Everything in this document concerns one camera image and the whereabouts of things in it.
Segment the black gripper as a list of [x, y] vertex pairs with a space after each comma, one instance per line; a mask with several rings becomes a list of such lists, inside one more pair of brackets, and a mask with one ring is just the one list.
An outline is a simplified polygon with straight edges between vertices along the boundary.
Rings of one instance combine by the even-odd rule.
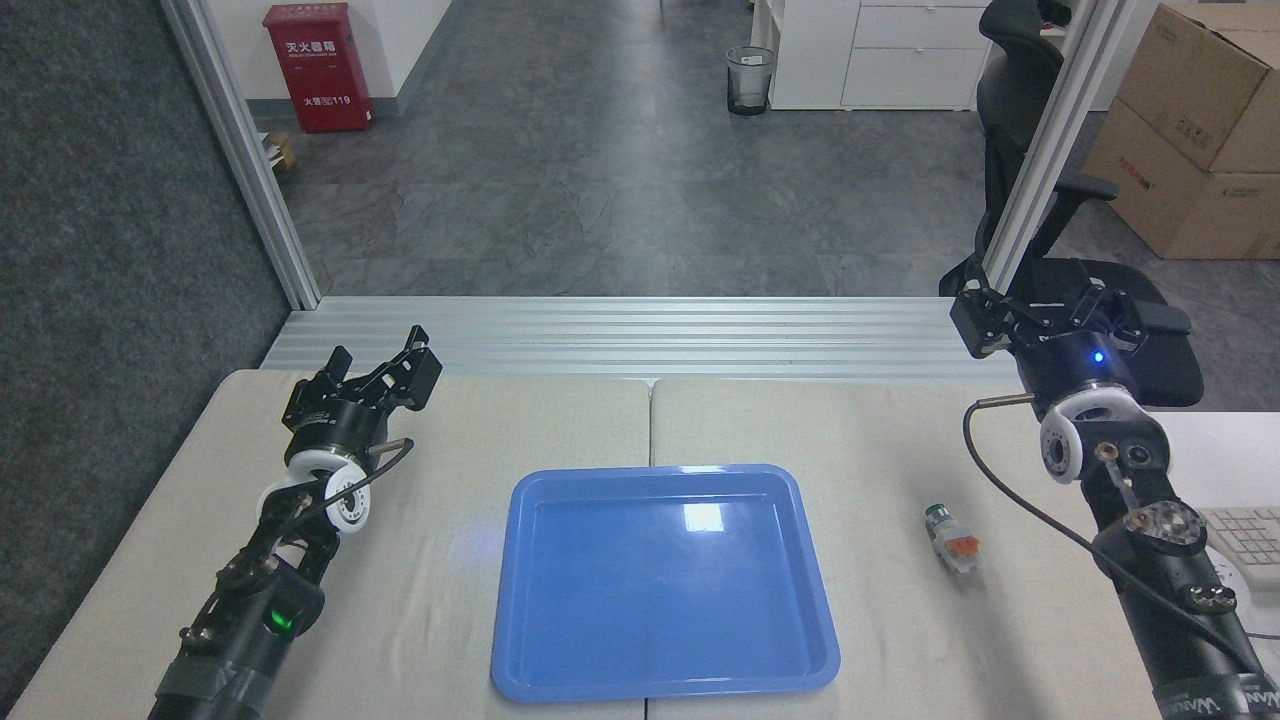
[[326, 364], [291, 392], [282, 416], [293, 433], [285, 464], [303, 451], [324, 450], [352, 457], [358, 465], [374, 465], [369, 448], [387, 441], [390, 413], [396, 407], [425, 409], [442, 374], [429, 342], [428, 332], [413, 325], [399, 354], [349, 379], [355, 402], [342, 395], [352, 356], [344, 346], [335, 346]]
[[1133, 396], [1139, 384], [1125, 354], [1149, 338], [1137, 301], [1123, 290], [1091, 281], [1068, 315], [1061, 334], [1015, 334], [1020, 324], [1042, 328], [1028, 302], [1001, 295], [982, 281], [968, 281], [950, 309], [966, 351], [975, 359], [1012, 346], [1019, 375], [1032, 393], [1033, 413], [1044, 416], [1062, 398], [1092, 386], [1121, 386]]

